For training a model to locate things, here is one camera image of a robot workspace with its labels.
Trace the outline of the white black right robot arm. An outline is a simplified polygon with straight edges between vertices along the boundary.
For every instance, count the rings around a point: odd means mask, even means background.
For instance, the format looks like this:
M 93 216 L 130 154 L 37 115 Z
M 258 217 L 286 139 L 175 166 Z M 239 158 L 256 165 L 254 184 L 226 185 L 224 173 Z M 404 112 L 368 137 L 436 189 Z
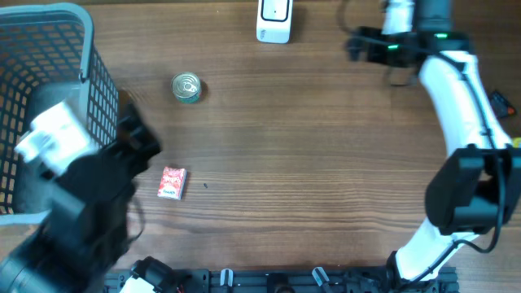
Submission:
M 447 158 L 428 184 L 426 217 L 384 267 L 384 291 L 430 286 L 461 248 L 493 251 L 520 196 L 520 150 L 501 127 L 479 75 L 469 37 L 453 30 L 448 0 L 386 1 L 381 28 L 351 28 L 336 12 L 351 60 L 413 68 L 429 94 Z M 489 235 L 486 247 L 476 239 Z

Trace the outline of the black red snack packet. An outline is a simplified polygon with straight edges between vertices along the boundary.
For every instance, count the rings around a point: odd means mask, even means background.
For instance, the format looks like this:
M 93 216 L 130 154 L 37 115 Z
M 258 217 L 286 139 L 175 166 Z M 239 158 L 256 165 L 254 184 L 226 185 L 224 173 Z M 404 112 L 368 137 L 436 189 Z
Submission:
M 517 110 L 501 92 L 494 90 L 488 95 L 488 99 L 497 119 L 504 119 L 517 114 Z

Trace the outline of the yellow drink bottle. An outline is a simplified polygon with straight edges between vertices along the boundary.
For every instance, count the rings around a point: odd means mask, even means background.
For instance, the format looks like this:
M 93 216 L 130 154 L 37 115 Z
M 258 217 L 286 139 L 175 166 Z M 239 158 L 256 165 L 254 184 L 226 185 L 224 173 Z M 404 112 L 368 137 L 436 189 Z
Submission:
M 520 148 L 521 147 L 521 138 L 514 138 L 513 143 L 514 143 L 514 147 Z

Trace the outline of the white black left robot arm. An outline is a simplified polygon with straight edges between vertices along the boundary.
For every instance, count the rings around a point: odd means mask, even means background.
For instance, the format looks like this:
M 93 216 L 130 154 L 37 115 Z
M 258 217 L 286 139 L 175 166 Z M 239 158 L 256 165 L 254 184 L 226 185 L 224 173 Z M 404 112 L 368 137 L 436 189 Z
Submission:
M 54 193 L 37 230 L 2 261 L 3 292 L 97 291 L 137 240 L 127 227 L 134 178 L 161 148 L 132 103 L 117 129 L 113 142 L 97 148 L 66 102 L 31 122 L 15 150 L 42 163 L 38 177 Z

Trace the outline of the red small carton box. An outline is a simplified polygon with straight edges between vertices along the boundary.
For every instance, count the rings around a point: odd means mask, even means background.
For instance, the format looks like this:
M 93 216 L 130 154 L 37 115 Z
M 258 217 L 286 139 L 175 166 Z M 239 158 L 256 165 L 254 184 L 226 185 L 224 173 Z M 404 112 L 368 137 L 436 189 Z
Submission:
M 187 171 L 185 168 L 165 167 L 157 196 L 166 199 L 181 200 L 186 178 Z

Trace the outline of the green tin can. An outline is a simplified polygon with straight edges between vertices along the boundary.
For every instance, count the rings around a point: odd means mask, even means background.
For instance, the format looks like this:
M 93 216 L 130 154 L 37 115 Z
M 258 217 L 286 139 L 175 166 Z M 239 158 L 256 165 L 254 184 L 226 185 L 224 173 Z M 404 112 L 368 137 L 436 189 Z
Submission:
M 171 90 L 179 102 L 196 103 L 200 99 L 202 86 L 199 77 L 193 72 L 180 72 L 173 77 Z

